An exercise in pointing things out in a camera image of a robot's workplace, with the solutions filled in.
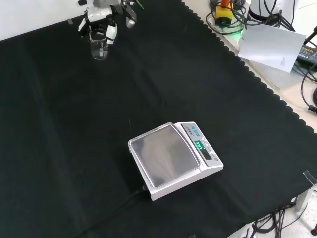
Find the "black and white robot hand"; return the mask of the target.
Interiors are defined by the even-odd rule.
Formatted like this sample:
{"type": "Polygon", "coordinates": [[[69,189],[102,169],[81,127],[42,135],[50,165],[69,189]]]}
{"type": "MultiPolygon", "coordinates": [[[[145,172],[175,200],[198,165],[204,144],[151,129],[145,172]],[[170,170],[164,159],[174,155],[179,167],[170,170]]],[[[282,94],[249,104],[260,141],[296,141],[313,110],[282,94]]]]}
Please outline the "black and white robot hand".
{"type": "Polygon", "coordinates": [[[94,0],[93,5],[84,11],[83,19],[78,26],[82,38],[98,35],[106,41],[106,46],[112,45],[117,36],[118,26],[115,17],[123,15],[126,26],[132,28],[137,22],[137,15],[132,6],[143,6],[138,0],[94,0]]]}

